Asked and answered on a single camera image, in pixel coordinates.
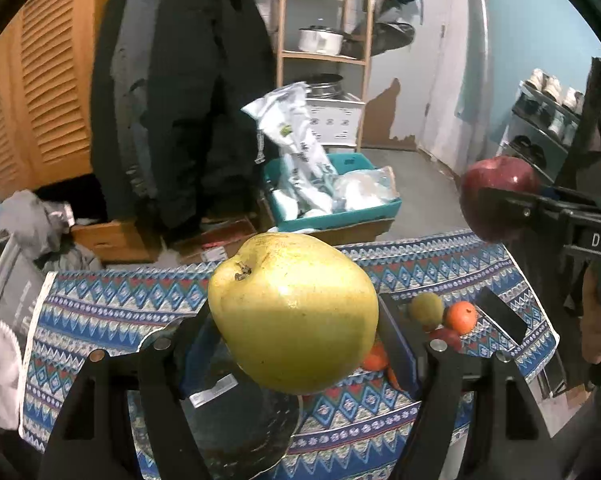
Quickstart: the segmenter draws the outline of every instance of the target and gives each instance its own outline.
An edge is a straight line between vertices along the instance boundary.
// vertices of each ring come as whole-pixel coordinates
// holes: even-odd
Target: teal plastic basket
[[[349,173],[354,170],[373,170],[374,165],[362,153],[331,153],[327,155],[332,162],[338,174]],[[264,168],[264,179],[270,181],[274,186],[277,185],[280,177],[280,159],[270,161]],[[285,233],[300,231],[301,229],[335,229],[337,227],[346,227],[348,225],[359,224],[362,222],[371,222],[373,220],[383,220],[396,218],[402,205],[401,199],[396,199],[389,204],[378,207],[360,209],[358,211],[346,211],[344,213],[334,213],[332,215],[317,216],[314,218],[297,218],[295,220],[282,220],[280,208],[270,193],[267,200],[274,215],[274,221],[278,230]]]

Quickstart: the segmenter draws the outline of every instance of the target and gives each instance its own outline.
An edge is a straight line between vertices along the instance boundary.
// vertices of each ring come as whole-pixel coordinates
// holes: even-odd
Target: table
[[[378,292],[407,299],[424,291],[446,306],[471,301],[489,286],[526,322],[517,346],[479,309],[476,328],[463,336],[468,354],[497,349],[514,356],[527,378],[552,357],[559,336],[520,269],[501,244],[471,231],[397,242],[340,246]],[[44,450],[65,395],[85,357],[96,348],[133,352],[154,330],[195,314],[218,262],[180,269],[50,273],[32,318],[21,383],[21,436]],[[394,390],[382,372],[356,370],[333,388],[303,398],[303,415],[280,463],[259,476],[271,480],[386,478],[405,445],[419,402]],[[459,405],[452,442],[468,431],[471,394]],[[153,460],[138,450],[146,478],[159,478]]]

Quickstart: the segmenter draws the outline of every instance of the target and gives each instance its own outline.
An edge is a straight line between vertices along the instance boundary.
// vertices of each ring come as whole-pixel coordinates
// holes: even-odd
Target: stainless steel pot
[[[300,30],[298,49],[311,54],[338,56],[343,45],[344,34],[328,27],[312,25]]]
[[[308,97],[330,99],[343,93],[341,81],[343,76],[338,74],[313,74],[303,79],[308,85]]]

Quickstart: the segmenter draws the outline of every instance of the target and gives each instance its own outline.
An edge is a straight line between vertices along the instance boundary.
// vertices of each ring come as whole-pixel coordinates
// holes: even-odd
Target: small red fruit
[[[376,341],[369,354],[367,354],[367,357],[363,360],[361,368],[369,370],[370,372],[379,372],[385,370],[388,366],[389,358],[387,357],[385,347],[383,346],[383,343]]]
[[[447,343],[448,346],[451,346],[456,352],[460,352],[463,348],[461,336],[459,336],[457,332],[454,332],[449,328],[438,328],[437,330],[434,330],[429,333],[429,338],[442,339]]]
[[[388,378],[389,384],[391,384],[392,388],[394,388],[395,390],[403,389],[403,388],[401,388],[401,385],[399,384],[399,380],[397,380],[397,378],[396,378],[396,374],[394,373],[394,370],[392,370],[391,368],[387,369],[387,378]]]
[[[447,309],[445,326],[455,330],[460,335],[465,335],[474,330],[479,314],[476,307],[469,301],[459,301]]]

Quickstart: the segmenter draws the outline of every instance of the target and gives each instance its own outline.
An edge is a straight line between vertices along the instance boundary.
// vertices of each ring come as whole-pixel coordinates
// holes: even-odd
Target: hand
[[[596,297],[596,275],[588,267],[583,279],[583,319],[581,319],[583,358],[591,364],[601,362],[601,305]]]

